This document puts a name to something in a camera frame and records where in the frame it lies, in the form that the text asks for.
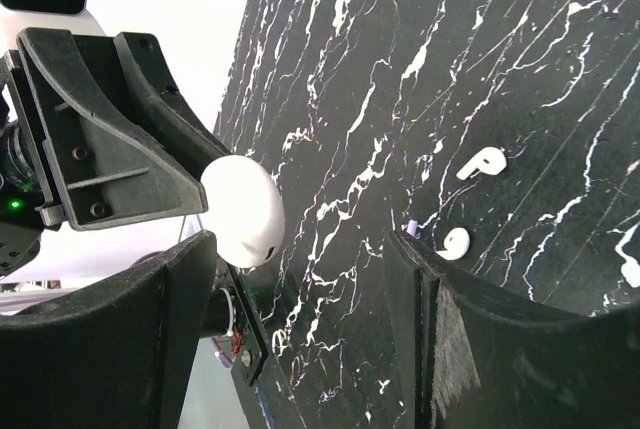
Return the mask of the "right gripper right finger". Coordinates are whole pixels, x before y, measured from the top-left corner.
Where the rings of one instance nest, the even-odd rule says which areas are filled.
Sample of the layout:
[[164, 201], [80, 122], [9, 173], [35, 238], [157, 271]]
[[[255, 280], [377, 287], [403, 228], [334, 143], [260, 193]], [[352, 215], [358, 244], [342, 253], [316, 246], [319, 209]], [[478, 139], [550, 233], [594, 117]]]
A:
[[411, 236], [384, 240], [411, 428], [635, 428], [639, 309], [597, 317], [532, 302]]

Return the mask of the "white earbud charging case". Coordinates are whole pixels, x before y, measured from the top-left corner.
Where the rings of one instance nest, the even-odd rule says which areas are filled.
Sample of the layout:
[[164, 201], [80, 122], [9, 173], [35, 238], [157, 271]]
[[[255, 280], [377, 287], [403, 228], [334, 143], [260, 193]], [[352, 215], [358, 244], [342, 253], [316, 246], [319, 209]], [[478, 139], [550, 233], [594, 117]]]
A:
[[243, 269], [270, 261], [285, 235], [284, 206], [271, 175], [248, 157], [229, 155], [211, 162], [201, 183], [208, 203], [201, 221], [216, 235], [219, 256]]

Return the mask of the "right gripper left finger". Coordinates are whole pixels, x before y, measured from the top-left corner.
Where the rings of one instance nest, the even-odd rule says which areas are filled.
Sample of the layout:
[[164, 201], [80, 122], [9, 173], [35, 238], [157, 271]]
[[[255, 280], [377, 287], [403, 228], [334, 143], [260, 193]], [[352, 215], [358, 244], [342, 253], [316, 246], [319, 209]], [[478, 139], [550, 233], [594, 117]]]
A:
[[177, 427], [216, 261], [216, 238], [201, 231], [2, 317], [2, 427]]

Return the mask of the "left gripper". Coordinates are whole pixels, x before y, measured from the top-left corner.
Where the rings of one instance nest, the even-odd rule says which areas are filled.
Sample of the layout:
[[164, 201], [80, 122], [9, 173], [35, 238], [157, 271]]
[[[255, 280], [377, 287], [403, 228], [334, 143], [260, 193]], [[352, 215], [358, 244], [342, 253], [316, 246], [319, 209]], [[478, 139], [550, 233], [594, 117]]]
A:
[[182, 95], [157, 38], [20, 31], [1, 58], [1, 277], [62, 223], [101, 230], [198, 214], [231, 151]]

